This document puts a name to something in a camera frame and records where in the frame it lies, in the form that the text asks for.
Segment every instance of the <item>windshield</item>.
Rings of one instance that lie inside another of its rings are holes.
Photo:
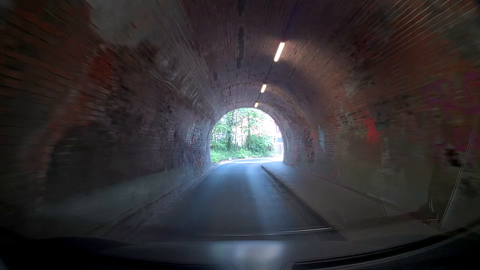
[[[0,7],[7,234],[376,250],[479,219],[476,1]]]

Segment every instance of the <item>sidewalk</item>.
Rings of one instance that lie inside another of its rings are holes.
[[[265,163],[262,168],[350,241],[439,233],[432,226],[425,225],[398,209],[383,206],[379,200],[325,181],[281,161]]]

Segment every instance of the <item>asphalt road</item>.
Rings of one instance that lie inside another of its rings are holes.
[[[343,238],[282,189],[260,165],[235,160],[213,168],[135,230],[131,242],[179,240],[334,240]]]

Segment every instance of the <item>vegetation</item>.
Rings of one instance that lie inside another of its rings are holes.
[[[266,113],[253,108],[224,115],[214,126],[210,138],[212,162],[274,155],[274,138],[269,137],[266,128],[268,121],[271,119]]]

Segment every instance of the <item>tunnel entrance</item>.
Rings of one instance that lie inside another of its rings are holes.
[[[212,163],[224,160],[278,157],[283,160],[282,133],[275,120],[255,108],[240,108],[225,114],[210,135]]]

